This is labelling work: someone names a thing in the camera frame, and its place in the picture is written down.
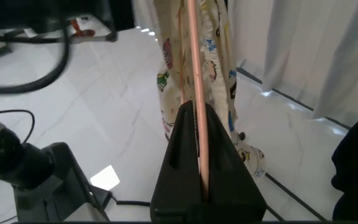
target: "marble floor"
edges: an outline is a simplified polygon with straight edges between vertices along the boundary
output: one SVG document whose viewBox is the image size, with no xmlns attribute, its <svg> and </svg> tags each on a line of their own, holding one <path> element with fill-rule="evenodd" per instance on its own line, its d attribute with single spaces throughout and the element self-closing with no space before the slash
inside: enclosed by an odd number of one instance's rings
<svg viewBox="0 0 358 224">
<path fill-rule="evenodd" d="M 0 84 L 23 83 L 46 74 L 60 54 L 57 45 L 14 46 L 0 58 Z M 155 76 L 162 61 L 155 37 L 140 29 L 120 33 L 119 41 L 83 43 L 72 50 L 70 66 L 53 85 L 17 96 L 0 96 L 0 110 L 34 112 L 29 142 L 38 147 L 64 141 L 87 178 L 111 166 L 118 179 L 114 195 L 149 202 L 167 141 L 163 135 Z M 267 170 L 327 219 L 341 193 L 331 187 L 331 155 L 346 130 L 239 75 L 237 130 L 264 151 Z M 23 139 L 26 114 L 1 114 Z M 267 203 L 286 220 L 316 220 L 268 179 L 259 183 Z M 106 209 L 111 220 L 150 220 L 149 209 Z M 16 214 L 12 188 L 0 181 L 0 221 Z M 265 220 L 275 220 L 269 212 Z"/>
</svg>

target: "black rod on floor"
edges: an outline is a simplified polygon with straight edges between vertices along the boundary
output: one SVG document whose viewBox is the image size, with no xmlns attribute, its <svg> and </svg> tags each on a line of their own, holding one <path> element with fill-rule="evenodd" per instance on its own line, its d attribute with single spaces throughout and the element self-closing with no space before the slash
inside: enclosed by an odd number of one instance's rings
<svg viewBox="0 0 358 224">
<path fill-rule="evenodd" d="M 276 219 L 278 219 L 279 221 L 285 221 L 283 219 L 283 217 L 281 217 L 275 210 L 273 210 L 272 208 L 270 208 L 270 206 L 267 206 L 267 210 L 274 216 L 276 217 Z"/>
<path fill-rule="evenodd" d="M 276 180 L 274 177 L 272 177 L 270 174 L 266 173 L 266 177 L 269 178 L 274 184 L 279 186 L 285 193 L 287 193 L 289 196 L 294 198 L 299 204 L 304 206 L 305 209 L 307 209 L 309 212 L 311 212 L 313 215 L 315 215 L 317 218 L 319 218 L 322 221 L 326 221 L 322 215 L 320 215 L 316 210 L 312 209 L 307 203 L 302 201 L 298 196 L 296 196 L 294 193 L 292 193 L 290 190 L 288 190 L 284 185 L 282 185 L 278 180 Z"/>
</svg>

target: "curtain fold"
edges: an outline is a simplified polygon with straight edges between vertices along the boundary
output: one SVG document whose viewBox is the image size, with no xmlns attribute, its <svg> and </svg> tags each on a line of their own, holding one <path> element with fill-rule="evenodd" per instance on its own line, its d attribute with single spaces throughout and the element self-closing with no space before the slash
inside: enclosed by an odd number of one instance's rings
<svg viewBox="0 0 358 224">
<path fill-rule="evenodd" d="M 358 0 L 233 0 L 229 13 L 237 64 L 263 91 L 314 108 L 312 118 L 358 120 Z"/>
</svg>

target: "pink rod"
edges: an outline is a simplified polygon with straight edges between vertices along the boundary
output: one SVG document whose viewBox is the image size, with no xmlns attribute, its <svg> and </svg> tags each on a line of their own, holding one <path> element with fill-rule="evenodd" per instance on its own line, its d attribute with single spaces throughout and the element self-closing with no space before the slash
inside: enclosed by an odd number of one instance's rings
<svg viewBox="0 0 358 224">
<path fill-rule="evenodd" d="M 200 173 L 203 188 L 203 200 L 208 201 L 209 195 L 209 156 L 208 156 L 208 129 L 206 124 L 203 74 L 200 63 L 200 47 L 198 45 L 196 0 L 188 0 L 191 59 L 193 61 L 193 74 L 196 90 L 196 109 L 198 121 L 198 136 L 200 143 Z"/>
</svg>

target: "patterned fabric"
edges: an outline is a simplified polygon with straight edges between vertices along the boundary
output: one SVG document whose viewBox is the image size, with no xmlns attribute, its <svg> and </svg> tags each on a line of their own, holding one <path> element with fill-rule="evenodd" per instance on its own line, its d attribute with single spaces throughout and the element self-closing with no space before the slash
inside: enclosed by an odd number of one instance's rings
<svg viewBox="0 0 358 224">
<path fill-rule="evenodd" d="M 154 7 L 160 30 L 157 38 L 164 58 L 157 86 L 162 123 L 169 138 L 180 107 L 181 68 L 185 101 L 195 101 L 188 12 L 183 0 L 154 0 Z M 225 3 L 223 0 L 199 0 L 197 13 L 205 101 L 215 109 L 248 171 L 257 180 L 265 174 L 264 154 L 241 141 L 234 125 L 237 74 Z"/>
</svg>

